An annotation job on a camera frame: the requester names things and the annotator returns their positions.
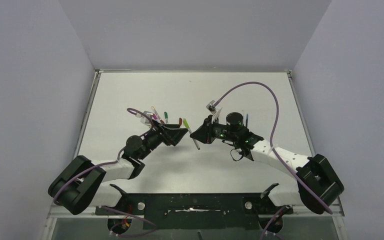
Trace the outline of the blue gel pen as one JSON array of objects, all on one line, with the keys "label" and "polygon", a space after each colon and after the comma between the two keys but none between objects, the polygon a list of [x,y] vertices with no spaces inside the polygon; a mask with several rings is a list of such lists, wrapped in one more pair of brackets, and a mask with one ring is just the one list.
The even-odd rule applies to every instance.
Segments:
[{"label": "blue gel pen", "polygon": [[248,123],[249,123],[249,114],[247,113],[245,115],[245,124],[244,124],[246,128],[248,127]]}]

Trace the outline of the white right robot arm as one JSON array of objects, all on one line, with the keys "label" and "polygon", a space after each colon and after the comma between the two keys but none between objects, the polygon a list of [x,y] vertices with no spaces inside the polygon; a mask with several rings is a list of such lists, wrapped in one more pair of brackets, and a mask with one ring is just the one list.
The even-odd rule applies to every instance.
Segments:
[{"label": "white right robot arm", "polygon": [[321,215],[345,190],[325,156],[305,156],[272,145],[251,132],[238,112],[228,114],[226,124],[209,115],[190,137],[203,144],[212,144],[216,139],[230,142],[234,149],[240,150],[243,158],[268,165],[295,179],[297,191],[269,193],[268,197],[275,206],[303,205]]}]

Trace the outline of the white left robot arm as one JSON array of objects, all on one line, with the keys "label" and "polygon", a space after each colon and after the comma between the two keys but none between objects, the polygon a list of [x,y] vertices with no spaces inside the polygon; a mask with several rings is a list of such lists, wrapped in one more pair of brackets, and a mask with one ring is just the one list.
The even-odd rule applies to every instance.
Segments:
[{"label": "white left robot arm", "polygon": [[144,158],[161,144],[176,146],[187,133],[188,129],[178,124],[154,121],[150,130],[126,140],[116,160],[76,156],[50,184],[47,193],[55,204],[73,215],[90,206],[115,207],[126,192],[111,182],[136,178],[145,168]]}]

